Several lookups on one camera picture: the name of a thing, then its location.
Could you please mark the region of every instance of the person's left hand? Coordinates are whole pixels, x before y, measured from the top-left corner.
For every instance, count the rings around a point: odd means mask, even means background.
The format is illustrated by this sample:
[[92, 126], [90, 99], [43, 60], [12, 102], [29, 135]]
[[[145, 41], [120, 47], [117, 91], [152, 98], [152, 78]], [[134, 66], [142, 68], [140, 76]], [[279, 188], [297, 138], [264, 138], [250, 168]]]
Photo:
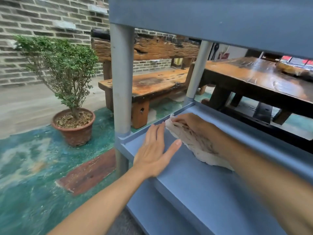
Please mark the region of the person's left hand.
[[172, 156], [182, 145], [180, 139], [175, 140], [169, 149], [164, 151], [165, 123], [152, 124], [146, 133], [145, 141], [134, 158], [134, 167], [144, 172], [145, 177], [158, 176], [169, 164]]

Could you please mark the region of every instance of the painted floor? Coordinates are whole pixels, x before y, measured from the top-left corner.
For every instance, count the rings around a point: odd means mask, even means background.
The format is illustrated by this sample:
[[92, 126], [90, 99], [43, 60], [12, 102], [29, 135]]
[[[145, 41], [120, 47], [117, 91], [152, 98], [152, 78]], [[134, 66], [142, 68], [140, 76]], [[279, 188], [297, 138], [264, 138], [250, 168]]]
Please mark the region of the painted floor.
[[[209, 88], [205, 94], [196, 96], [196, 100], [210, 98], [212, 90]], [[181, 94], [152, 103], [149, 123], [181, 108], [183, 97]], [[238, 110], [250, 114], [256, 105], [257, 102], [245, 98]], [[69, 147], [50, 125], [0, 140], [0, 234], [44, 235], [115, 180], [113, 171], [98, 185], [75, 197], [55, 183], [76, 166], [113, 147], [113, 114], [107, 108], [96, 110], [95, 114], [92, 139], [81, 147]], [[311, 119], [292, 115], [283, 127], [313, 138]], [[117, 223], [125, 218], [131, 220], [124, 212]], [[141, 233], [137, 228], [132, 229], [132, 234]], [[129, 233], [112, 231], [110, 234]]]

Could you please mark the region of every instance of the person's right arm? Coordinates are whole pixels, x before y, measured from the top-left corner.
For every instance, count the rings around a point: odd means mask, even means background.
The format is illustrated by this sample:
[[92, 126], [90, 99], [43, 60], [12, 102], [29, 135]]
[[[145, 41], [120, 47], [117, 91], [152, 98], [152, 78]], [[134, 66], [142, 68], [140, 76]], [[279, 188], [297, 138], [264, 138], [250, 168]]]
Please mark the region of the person's right arm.
[[208, 138], [235, 172], [262, 198], [288, 235], [313, 234], [313, 187], [311, 184], [270, 162], [215, 125], [189, 113], [174, 121], [188, 125]]

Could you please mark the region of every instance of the red pot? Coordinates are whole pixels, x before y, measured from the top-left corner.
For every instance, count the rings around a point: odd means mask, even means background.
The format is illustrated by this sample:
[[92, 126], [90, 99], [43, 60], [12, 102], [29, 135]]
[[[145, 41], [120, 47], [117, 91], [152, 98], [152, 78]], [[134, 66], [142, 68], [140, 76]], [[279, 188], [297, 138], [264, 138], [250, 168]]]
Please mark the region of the red pot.
[[86, 144], [90, 138], [91, 138], [91, 132], [92, 132], [92, 124], [96, 119], [95, 114], [87, 109], [80, 108], [80, 111], [85, 111], [90, 114], [92, 114], [92, 120], [85, 126], [81, 128], [61, 128], [55, 124], [56, 120], [60, 118], [62, 115], [69, 113], [71, 110], [62, 110], [59, 113], [57, 113], [55, 116], [52, 118], [51, 125], [59, 130], [63, 137], [65, 138], [65, 141], [70, 145], [70, 146], [82, 146]]

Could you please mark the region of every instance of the person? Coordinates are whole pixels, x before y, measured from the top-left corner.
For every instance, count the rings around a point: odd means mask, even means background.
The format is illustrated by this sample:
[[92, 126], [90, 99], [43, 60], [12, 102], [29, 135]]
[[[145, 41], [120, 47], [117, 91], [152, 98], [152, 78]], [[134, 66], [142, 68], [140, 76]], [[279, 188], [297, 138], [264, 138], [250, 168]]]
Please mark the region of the person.
[[[288, 235], [313, 234], [313, 188], [309, 183], [195, 114], [178, 115], [174, 121], [208, 138], [214, 149], [260, 196]], [[182, 145], [181, 140], [175, 140], [163, 153], [164, 128], [164, 122], [152, 124], [135, 155], [133, 167], [71, 213], [49, 235], [105, 234], [140, 184], [158, 176]]]

